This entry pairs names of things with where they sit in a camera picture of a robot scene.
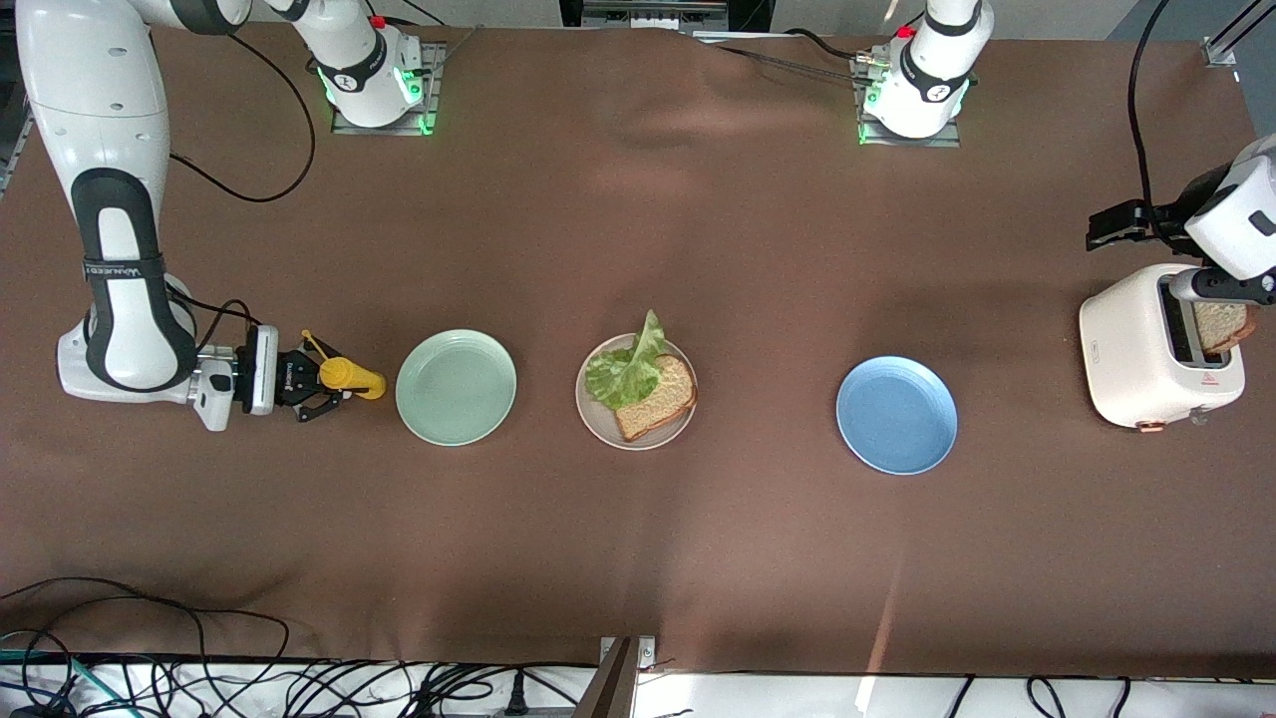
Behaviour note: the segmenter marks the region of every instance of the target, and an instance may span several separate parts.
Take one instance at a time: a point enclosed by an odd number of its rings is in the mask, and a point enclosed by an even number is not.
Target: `white floor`
[[[272,668],[267,682],[253,686],[235,700],[235,707],[250,718],[281,718],[285,692],[293,676],[282,675],[299,671],[299,666]],[[351,675],[338,684],[337,689],[346,691],[362,684],[369,676],[383,671],[370,667]],[[413,667],[413,682],[425,675],[427,667]],[[151,668],[134,664],[129,668],[134,687],[139,692],[149,692]],[[214,676],[251,678],[263,671],[262,666],[213,664]],[[588,684],[593,671],[583,668],[537,668],[537,676],[553,682],[570,695],[579,696]],[[94,667],[93,675],[111,690],[125,694],[121,668],[119,666]],[[34,666],[29,670],[31,682],[36,687],[56,690],[65,676],[64,666]],[[184,664],[179,668],[180,680],[195,680],[203,676],[198,664]],[[482,700],[448,701],[444,705],[447,715],[494,715],[504,710],[509,700],[512,673],[493,678],[494,691]],[[962,678],[935,677],[879,677],[861,678],[847,676],[768,676],[768,675],[706,675],[706,673],[644,673],[634,705],[634,718],[658,718],[683,713],[690,718],[946,718]],[[0,666],[0,682],[20,684],[20,672],[15,666]],[[1119,681],[1100,680],[1053,680],[1067,715],[1073,718],[1108,718],[1120,694]],[[527,703],[533,708],[567,705],[565,701],[527,681]],[[193,692],[202,696],[207,705],[217,707],[219,700],[209,690],[208,684],[194,686]],[[237,686],[222,685],[223,694],[237,690]],[[362,699],[389,699],[404,695],[410,690],[408,681],[396,672],[373,684],[362,691]],[[314,689],[304,691],[305,695]],[[92,705],[108,700],[105,691],[80,680],[71,696],[78,707]],[[314,715],[334,704],[337,699],[319,694],[304,710]],[[1053,712],[1053,703],[1039,686],[1039,700]],[[0,709],[13,710],[28,705],[28,699],[19,691],[0,690]],[[154,707],[153,700],[140,700],[143,707]],[[361,718],[394,718],[402,703],[392,703],[374,708],[361,708]],[[198,718],[203,713],[199,705],[189,698],[179,698],[172,714],[179,718]],[[231,718],[228,710],[212,710],[212,718]],[[135,718],[120,709],[108,713],[120,718]],[[355,717],[356,712],[343,709],[341,715]],[[1122,712],[1122,718],[1262,718],[1272,714],[1276,718],[1276,685],[1216,684],[1212,681],[1138,681],[1133,685],[1129,700]],[[140,713],[142,718],[149,714]],[[1040,718],[1027,700],[1022,678],[976,678],[961,707],[965,718]]]

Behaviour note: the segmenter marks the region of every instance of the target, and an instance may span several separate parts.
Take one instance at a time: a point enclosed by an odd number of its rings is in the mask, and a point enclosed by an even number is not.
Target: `green plate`
[[[473,444],[500,426],[514,406],[514,361],[495,338],[450,329],[407,355],[394,404],[412,434],[439,446]]]

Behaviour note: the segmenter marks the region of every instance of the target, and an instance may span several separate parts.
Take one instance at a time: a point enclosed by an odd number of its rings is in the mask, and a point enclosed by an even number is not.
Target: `brown leather tabletop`
[[[325,125],[300,38],[242,37]],[[174,150],[285,186],[306,135],[279,78],[226,38],[154,40]],[[800,38],[743,46],[846,70]],[[590,661],[598,636],[656,634],[706,671],[1276,675],[1276,324],[1207,426],[1134,435],[1086,393],[1082,300],[1173,259],[1083,251],[1087,216],[1138,193],[1131,52],[991,42],[962,147],[920,149],[859,145],[836,79],[675,33],[480,29],[433,136],[320,128],[310,176],[271,204],[171,167],[161,242],[197,297],[242,297],[290,344],[309,328],[390,380],[438,330],[500,339],[514,408],[462,449],[413,437],[393,395],[304,426],[236,412],[225,434],[64,395],[54,347],[89,291],[33,136],[0,203],[0,588],[89,574],[249,607],[295,625],[292,656]],[[1192,43],[1151,46],[1139,83],[1161,201],[1253,139],[1233,73]],[[590,435],[573,383],[648,307],[701,400],[634,454]],[[838,436],[838,384],[879,353],[956,398],[957,445],[928,474],[875,473]],[[197,650],[182,616],[134,604],[55,633]],[[221,617],[208,650],[276,640]]]

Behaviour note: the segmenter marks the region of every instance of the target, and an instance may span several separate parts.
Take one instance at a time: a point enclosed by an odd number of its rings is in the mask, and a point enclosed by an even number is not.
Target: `yellow nozzle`
[[[359,397],[367,400],[380,399],[385,394],[385,377],[355,365],[345,356],[324,358],[319,366],[319,381],[332,390],[367,390],[359,393]]]

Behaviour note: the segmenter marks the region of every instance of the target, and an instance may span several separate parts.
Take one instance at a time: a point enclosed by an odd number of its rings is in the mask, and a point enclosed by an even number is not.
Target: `plate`
[[[586,429],[588,429],[593,436],[598,437],[598,441],[615,446],[616,449],[624,449],[625,451],[646,451],[648,449],[664,446],[674,441],[674,437],[683,434],[686,425],[692,422],[692,416],[695,414],[695,406],[693,404],[689,412],[685,412],[674,422],[638,437],[638,441],[625,441],[624,436],[620,434],[620,426],[616,425],[615,413],[604,407],[597,399],[593,398],[592,394],[590,394],[590,390],[584,388],[584,369],[590,366],[590,358],[593,358],[593,356],[600,351],[629,348],[633,344],[634,334],[632,332],[623,333],[604,341],[598,346],[595,346],[593,351],[584,356],[584,363],[581,365],[581,374],[575,376],[575,411],[581,413],[581,421],[584,422]],[[686,355],[683,353],[683,349],[674,346],[674,342],[665,339],[665,353],[672,353],[674,356],[681,358],[683,363],[685,363],[686,369],[692,372],[692,383],[694,383],[697,390],[699,390],[699,383],[695,379],[695,370],[692,367],[692,362]]]
[[[407,355],[394,384],[394,404],[416,436],[439,446],[463,446],[500,426],[517,388],[514,361],[499,341],[473,329],[450,329]]]
[[[938,467],[957,441],[957,406],[925,366],[903,356],[877,356],[842,381],[837,429],[869,467],[920,474]]]

